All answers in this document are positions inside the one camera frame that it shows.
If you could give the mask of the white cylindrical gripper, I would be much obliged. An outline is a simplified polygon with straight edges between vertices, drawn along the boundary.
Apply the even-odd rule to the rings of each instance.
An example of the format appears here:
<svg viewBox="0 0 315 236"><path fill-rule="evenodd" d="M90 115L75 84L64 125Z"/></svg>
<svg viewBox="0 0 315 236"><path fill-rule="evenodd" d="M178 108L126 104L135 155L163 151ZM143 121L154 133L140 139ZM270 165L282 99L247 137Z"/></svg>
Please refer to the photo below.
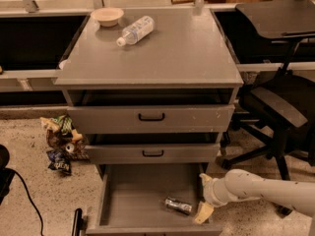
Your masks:
<svg viewBox="0 0 315 236"><path fill-rule="evenodd" d="M194 222L203 224L209 220L215 207L226 206L230 201L230 194L223 178L212 178L205 173L200 174L203 184L203 197L206 202L199 202Z"/></svg>

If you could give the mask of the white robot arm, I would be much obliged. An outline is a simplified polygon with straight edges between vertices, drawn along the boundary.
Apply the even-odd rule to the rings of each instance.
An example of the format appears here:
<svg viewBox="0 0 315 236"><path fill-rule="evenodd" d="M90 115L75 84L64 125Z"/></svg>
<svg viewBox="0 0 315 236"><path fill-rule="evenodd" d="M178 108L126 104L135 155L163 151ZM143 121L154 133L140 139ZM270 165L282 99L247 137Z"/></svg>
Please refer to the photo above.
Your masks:
<svg viewBox="0 0 315 236"><path fill-rule="evenodd" d="M308 236L315 236L315 184L262 178L241 170L229 170L223 178L200 174L204 201L199 203L194 221L204 223L214 212L230 202L263 199L312 218Z"/></svg>

